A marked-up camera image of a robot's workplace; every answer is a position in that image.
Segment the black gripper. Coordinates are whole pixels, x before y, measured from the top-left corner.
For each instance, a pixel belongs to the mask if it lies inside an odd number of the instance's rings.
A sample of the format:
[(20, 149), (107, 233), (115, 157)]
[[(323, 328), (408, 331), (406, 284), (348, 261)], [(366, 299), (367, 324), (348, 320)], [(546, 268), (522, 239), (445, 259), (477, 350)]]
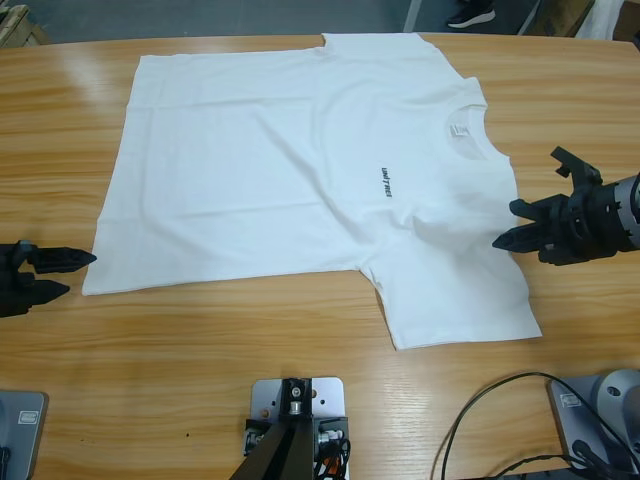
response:
[(97, 257), (70, 247), (39, 248), (29, 241), (1, 245), (1, 317), (23, 315), (33, 306), (47, 304), (63, 295), (70, 287), (52, 280), (35, 280), (33, 274), (21, 273), (28, 260), (38, 274), (71, 273), (80, 270)]
[(539, 221), (514, 227), (492, 243), (506, 251), (539, 251), (543, 263), (570, 265), (608, 258), (628, 250), (628, 234), (619, 218), (616, 182), (557, 194), (534, 202), (516, 199), (510, 212)]

